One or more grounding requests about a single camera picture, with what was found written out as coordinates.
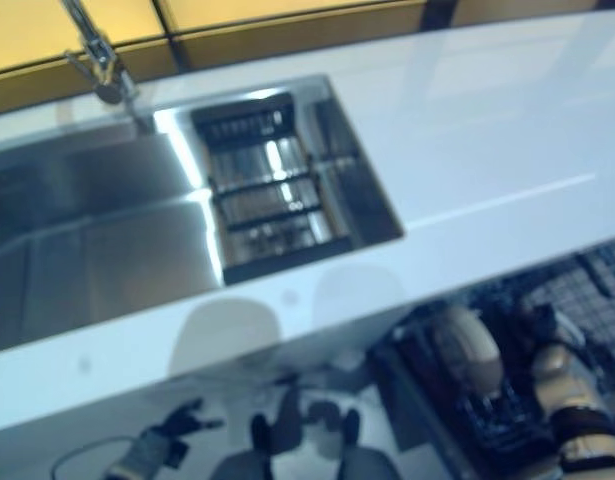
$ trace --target stainless steel sink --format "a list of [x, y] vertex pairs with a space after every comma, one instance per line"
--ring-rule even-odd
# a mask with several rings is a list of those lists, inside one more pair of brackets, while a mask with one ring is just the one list
[[324, 77], [0, 152], [0, 350], [401, 235]]

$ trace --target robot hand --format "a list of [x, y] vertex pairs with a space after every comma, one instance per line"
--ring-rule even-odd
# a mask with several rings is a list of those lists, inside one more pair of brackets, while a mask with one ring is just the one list
[[615, 425], [596, 378], [567, 346], [548, 344], [533, 363], [536, 396], [560, 445], [566, 480], [615, 480]]
[[196, 419], [193, 414], [201, 406], [202, 399], [185, 403], [162, 424], [146, 428], [125, 456], [107, 470], [103, 480], [152, 480], [163, 466], [178, 468], [188, 450], [187, 444], [180, 437], [220, 428], [224, 424], [222, 420]]

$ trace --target chrome faucet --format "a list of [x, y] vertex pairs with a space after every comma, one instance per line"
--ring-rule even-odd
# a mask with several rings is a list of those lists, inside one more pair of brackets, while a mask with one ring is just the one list
[[80, 0], [61, 0], [80, 31], [80, 43], [93, 65], [90, 69], [76, 56], [65, 51], [65, 57], [94, 85], [94, 92], [103, 102], [117, 105], [125, 102], [131, 109], [138, 95], [136, 84], [127, 72], [107, 37], [96, 28]]

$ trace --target glossy white surface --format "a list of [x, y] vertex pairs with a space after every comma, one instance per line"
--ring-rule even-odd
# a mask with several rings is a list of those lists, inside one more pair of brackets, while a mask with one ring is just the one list
[[[144, 85], [143, 101], [314, 73], [330, 76], [405, 237], [0, 352], [0, 429], [168, 378], [200, 305], [263, 303], [288, 340], [615, 237], [615, 11], [193, 73]], [[105, 116], [91, 96], [3, 115], [0, 148]], [[214, 331], [186, 368], [248, 352], [230, 340], [244, 331]]]

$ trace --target cable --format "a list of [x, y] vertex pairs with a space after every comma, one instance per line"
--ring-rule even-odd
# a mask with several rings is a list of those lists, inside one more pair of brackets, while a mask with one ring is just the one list
[[62, 467], [66, 462], [68, 462], [69, 460], [71, 460], [74, 457], [77, 457], [78, 455], [81, 455], [83, 453], [87, 453], [90, 450], [94, 450], [98, 447], [102, 447], [104, 445], [108, 445], [110, 443], [116, 443], [116, 442], [133, 442], [136, 439], [133, 437], [129, 437], [129, 436], [118, 436], [118, 437], [108, 437], [108, 438], [103, 438], [101, 440], [96, 440], [95, 442], [91, 442], [88, 443], [86, 445], [83, 445], [81, 447], [78, 447], [74, 450], [72, 450], [69, 453], [66, 453], [65, 455], [63, 455], [62, 457], [60, 457], [58, 460], [56, 460], [54, 462], [54, 464], [51, 467], [50, 470], [50, 477], [51, 480], [58, 480], [58, 477], [56, 476], [56, 472], [58, 471], [58, 469], [60, 467]]

